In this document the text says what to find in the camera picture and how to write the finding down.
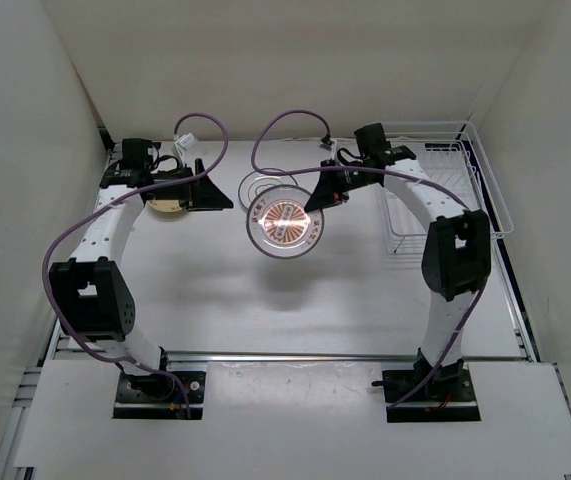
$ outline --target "black mounting base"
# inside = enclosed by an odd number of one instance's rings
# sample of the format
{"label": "black mounting base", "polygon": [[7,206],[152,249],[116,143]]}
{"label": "black mounting base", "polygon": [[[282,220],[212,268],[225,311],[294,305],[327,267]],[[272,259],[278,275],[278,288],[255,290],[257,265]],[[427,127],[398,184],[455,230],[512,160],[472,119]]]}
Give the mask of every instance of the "black mounting base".
{"label": "black mounting base", "polygon": [[[203,400],[205,398],[205,372],[172,371],[183,382],[187,390],[192,420],[203,418]],[[183,409],[171,407],[177,390],[159,397],[150,397],[131,387],[127,376],[121,373],[114,399],[113,418],[138,418],[158,420],[187,420]]]}
{"label": "black mounting base", "polygon": [[[420,381],[414,370],[383,371],[385,402],[394,403]],[[478,422],[474,385],[468,370],[455,378],[429,385],[409,400],[387,410],[387,423]]]}

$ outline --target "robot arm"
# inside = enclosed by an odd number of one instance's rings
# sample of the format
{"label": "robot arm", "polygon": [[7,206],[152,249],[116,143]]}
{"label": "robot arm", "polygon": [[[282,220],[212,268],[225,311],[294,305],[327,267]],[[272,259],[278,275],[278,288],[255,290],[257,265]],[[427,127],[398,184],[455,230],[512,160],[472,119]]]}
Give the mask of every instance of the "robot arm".
{"label": "robot arm", "polygon": [[[95,211],[137,188],[192,176],[192,170],[179,162],[168,172],[153,172],[152,142],[142,139],[123,141],[123,158],[116,169],[108,167],[101,180]],[[196,173],[203,171],[196,160]],[[123,372],[134,377],[149,373],[143,364],[165,370],[167,356],[154,345],[135,323],[136,306],[119,265],[136,218],[149,199],[178,200],[189,211],[232,208],[233,203],[208,177],[189,185],[159,188],[153,194],[136,195],[114,205],[89,224],[79,246],[67,262],[52,264],[49,278],[56,302],[74,330],[102,347],[113,357],[129,357]]]}
{"label": "robot arm", "polygon": [[[408,207],[428,232],[421,262],[423,278],[431,290],[429,322],[418,352],[417,365],[428,371],[436,365],[456,331],[476,292],[490,274],[489,218],[482,210],[470,212],[460,200],[436,189],[422,170],[416,155],[407,147],[392,147],[381,124],[356,132],[361,161],[350,165],[387,170],[413,178],[384,175],[382,172],[322,171],[318,184],[305,206],[306,211],[340,205],[349,199],[349,190],[380,184]],[[335,166],[328,160],[321,166]],[[461,338],[440,364],[434,381],[459,374],[462,368]]]}

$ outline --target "round petri dish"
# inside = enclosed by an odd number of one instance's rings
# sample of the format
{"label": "round petri dish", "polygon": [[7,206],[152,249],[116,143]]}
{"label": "round petri dish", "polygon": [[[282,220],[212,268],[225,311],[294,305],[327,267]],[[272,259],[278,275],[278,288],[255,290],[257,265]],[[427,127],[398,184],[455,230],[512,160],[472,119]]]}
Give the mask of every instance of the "round petri dish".
{"label": "round petri dish", "polygon": [[286,176],[274,176],[274,175],[263,175],[259,172],[251,172],[245,176],[238,186],[238,201],[241,204],[241,208],[244,212],[247,212],[250,204],[254,199],[263,193],[265,190],[276,187],[278,185],[293,185],[298,186],[298,182],[294,177],[289,175]]}
{"label": "round petri dish", "polygon": [[306,213],[310,193],[294,185],[261,192],[247,210],[247,234],[256,248],[273,258],[297,258],[312,250],[323,234],[322,210]]}

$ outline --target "white table surface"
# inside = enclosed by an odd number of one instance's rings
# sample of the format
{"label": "white table surface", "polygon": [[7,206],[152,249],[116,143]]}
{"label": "white table surface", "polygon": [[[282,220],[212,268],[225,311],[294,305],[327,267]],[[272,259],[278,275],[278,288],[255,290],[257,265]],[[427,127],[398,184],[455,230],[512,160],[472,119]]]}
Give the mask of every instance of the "white table surface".
{"label": "white table surface", "polygon": [[43,368],[17,453],[36,480],[563,480],[571,416],[552,366],[470,363],[482,421],[387,424],[376,363],[210,363],[201,421],[111,418],[119,371]]}
{"label": "white table surface", "polygon": [[[326,210],[323,237],[307,255],[269,258],[248,239],[236,196],[251,171],[251,146],[231,142],[211,175],[233,210],[168,218],[147,207],[137,219],[121,265],[137,324],[168,350],[414,355],[429,291],[420,256],[393,256],[385,247],[379,187]],[[197,148],[207,165],[220,143]],[[266,142],[259,152],[263,166],[285,169],[318,166],[327,156],[307,141]],[[317,178],[297,177],[310,191]],[[496,271],[465,329],[463,353],[520,356]]]}

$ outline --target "white wire basket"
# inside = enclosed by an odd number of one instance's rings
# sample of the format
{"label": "white wire basket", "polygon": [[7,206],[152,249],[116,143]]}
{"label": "white wire basket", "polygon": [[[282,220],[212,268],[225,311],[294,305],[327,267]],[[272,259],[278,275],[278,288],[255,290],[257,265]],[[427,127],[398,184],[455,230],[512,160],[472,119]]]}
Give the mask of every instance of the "white wire basket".
{"label": "white wire basket", "polygon": [[[407,145],[430,178],[458,195],[470,209],[492,218],[492,238],[514,230],[476,128],[468,121],[382,122],[393,146]],[[378,192],[390,254],[422,254],[427,232],[396,195]]]}

